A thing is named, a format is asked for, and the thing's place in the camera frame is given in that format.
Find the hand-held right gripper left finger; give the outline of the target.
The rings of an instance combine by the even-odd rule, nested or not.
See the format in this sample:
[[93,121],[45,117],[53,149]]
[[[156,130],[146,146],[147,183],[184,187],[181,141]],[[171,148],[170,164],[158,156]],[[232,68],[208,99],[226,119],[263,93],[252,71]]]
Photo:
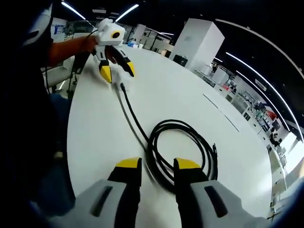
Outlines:
[[142,158],[118,162],[108,179],[101,179],[79,195],[88,206],[93,228],[134,228],[140,202]]

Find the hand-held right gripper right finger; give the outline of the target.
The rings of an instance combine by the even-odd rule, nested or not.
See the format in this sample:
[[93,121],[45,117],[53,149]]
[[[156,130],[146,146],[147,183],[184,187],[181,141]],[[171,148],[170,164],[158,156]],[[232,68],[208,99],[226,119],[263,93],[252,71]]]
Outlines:
[[241,200],[195,162],[174,159],[174,187],[183,228],[243,228]]

